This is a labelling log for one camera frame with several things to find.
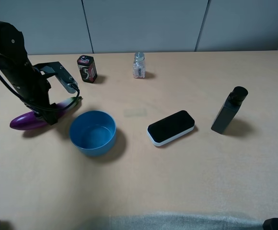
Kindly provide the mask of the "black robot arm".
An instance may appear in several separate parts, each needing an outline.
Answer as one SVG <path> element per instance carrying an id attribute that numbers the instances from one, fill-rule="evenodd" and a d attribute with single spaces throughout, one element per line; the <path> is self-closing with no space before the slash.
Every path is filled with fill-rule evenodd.
<path id="1" fill-rule="evenodd" d="M 13 86 L 21 101 L 35 115 L 53 125 L 58 122 L 55 104 L 50 104 L 50 83 L 31 64 L 24 47 L 24 37 L 13 25 L 0 21 L 0 70 Z"/>

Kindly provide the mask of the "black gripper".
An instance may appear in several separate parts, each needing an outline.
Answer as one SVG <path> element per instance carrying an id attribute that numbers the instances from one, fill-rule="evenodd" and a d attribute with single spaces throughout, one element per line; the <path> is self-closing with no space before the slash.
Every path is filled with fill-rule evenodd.
<path id="1" fill-rule="evenodd" d="M 5 75 L 22 101 L 35 110 L 35 117 L 49 125 L 58 122 L 56 103 L 50 104 L 48 78 L 51 73 L 41 74 L 28 59 L 26 51 L 0 53 L 0 70 Z"/>

